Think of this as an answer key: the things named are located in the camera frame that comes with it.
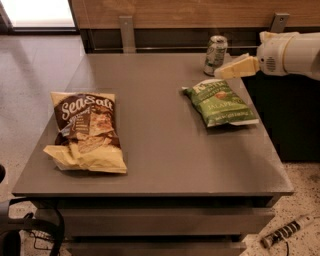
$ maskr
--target speckled floor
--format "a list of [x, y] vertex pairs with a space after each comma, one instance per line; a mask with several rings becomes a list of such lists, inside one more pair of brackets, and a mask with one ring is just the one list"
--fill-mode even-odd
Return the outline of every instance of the speckled floor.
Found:
[[[0, 201], [13, 197], [10, 191], [53, 112], [49, 92], [67, 87], [83, 56], [79, 36], [0, 36], [0, 163], [7, 170], [0, 184]], [[260, 234], [244, 239], [248, 249], [241, 256], [286, 255], [284, 242], [266, 250], [259, 241], [300, 215], [320, 217], [320, 163], [284, 166], [296, 192], [280, 199], [274, 206], [276, 217]], [[10, 209], [10, 216], [22, 217], [33, 210], [28, 203], [19, 204]], [[49, 255], [33, 248], [34, 239], [28, 233], [21, 232], [21, 236], [22, 255]], [[290, 256], [319, 256], [320, 218], [288, 243]], [[50, 244], [37, 241], [36, 246]], [[61, 255], [70, 255], [65, 246]]]

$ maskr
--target snack bag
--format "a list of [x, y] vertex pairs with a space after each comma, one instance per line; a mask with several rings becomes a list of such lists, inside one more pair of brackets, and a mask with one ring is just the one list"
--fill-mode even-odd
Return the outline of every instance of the snack bag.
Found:
[[183, 93], [191, 99], [207, 127], [226, 123], [246, 125], [259, 122], [251, 109], [231, 90], [225, 80], [205, 80], [192, 88], [184, 88]]
[[126, 173], [114, 128], [115, 95], [51, 93], [59, 134], [44, 152], [61, 170]]

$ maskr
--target green chip bag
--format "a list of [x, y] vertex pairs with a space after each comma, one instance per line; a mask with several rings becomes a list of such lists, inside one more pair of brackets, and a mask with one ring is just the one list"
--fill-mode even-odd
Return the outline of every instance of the green chip bag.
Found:
[[225, 80], [205, 80], [192, 88], [184, 88], [183, 93], [191, 99], [207, 127], [259, 122], [252, 110], [231, 90]]

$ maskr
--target table top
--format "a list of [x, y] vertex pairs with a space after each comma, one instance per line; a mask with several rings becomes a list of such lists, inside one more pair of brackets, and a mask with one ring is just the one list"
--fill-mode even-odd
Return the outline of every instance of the table top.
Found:
[[[209, 79], [204, 54], [86, 55], [67, 91], [116, 95], [116, 127], [128, 173], [60, 171], [43, 152], [52, 117], [13, 194], [36, 197], [273, 196], [293, 192], [262, 124], [206, 128], [182, 94]], [[257, 114], [241, 79], [230, 87]]]

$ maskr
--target brown chip bag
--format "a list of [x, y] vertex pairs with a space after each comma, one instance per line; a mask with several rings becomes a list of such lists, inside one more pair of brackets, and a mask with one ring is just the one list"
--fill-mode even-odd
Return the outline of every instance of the brown chip bag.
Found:
[[115, 95], [52, 92], [59, 128], [55, 145], [44, 152], [61, 170], [126, 173], [114, 129]]

